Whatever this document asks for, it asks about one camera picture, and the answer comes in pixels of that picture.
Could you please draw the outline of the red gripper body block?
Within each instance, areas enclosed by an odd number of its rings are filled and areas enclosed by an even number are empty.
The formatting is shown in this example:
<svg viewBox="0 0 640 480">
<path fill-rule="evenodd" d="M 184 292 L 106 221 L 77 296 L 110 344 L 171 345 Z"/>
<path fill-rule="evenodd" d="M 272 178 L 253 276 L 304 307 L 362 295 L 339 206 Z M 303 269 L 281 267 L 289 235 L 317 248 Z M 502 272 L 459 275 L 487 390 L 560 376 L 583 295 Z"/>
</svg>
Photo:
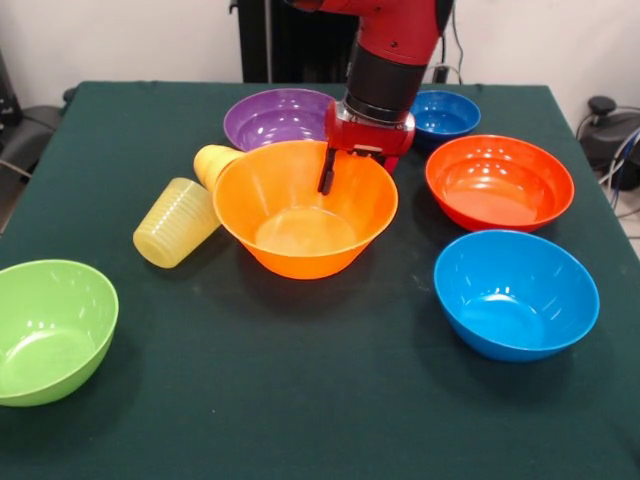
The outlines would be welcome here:
<svg viewBox="0 0 640 480">
<path fill-rule="evenodd" d="M 412 145 L 415 119 L 409 113 L 399 124 L 374 122 L 352 113 L 344 101 L 332 101 L 325 115 L 327 148 L 337 151 L 382 152 L 386 161 L 397 161 Z"/>
</svg>

